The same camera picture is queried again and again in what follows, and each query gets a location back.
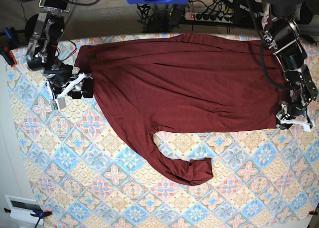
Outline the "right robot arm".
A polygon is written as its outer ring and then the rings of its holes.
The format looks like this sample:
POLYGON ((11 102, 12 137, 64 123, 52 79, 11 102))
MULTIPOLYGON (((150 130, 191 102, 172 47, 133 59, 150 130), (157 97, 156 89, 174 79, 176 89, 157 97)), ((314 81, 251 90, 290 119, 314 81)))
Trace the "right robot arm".
MULTIPOLYGON (((25 3, 33 0, 15 0, 25 3)), ((92 98, 93 79, 91 74, 74 73, 73 66, 59 58, 58 41, 65 29, 64 14, 69 12, 73 0, 39 0, 43 9, 32 16, 25 26, 28 42, 25 60, 29 70, 40 72, 52 98, 70 96, 73 99, 92 98)))

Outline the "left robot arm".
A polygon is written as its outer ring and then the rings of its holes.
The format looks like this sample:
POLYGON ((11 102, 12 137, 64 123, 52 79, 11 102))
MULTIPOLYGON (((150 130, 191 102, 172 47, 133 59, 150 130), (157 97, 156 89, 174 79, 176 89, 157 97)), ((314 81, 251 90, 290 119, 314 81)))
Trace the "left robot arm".
POLYGON ((315 126, 308 115, 308 105, 316 101, 319 94, 305 64, 307 54, 300 42, 301 32, 295 22, 296 7, 306 0, 261 0, 264 4, 260 24, 250 0, 246 0, 254 28, 261 40, 260 62, 269 83, 278 89, 289 91, 291 102, 282 101, 281 110, 276 114, 276 127, 289 129, 293 124, 302 125, 306 132, 315 126), (283 70, 289 86, 277 84, 268 75, 264 63, 264 49, 272 50, 273 56, 283 70))

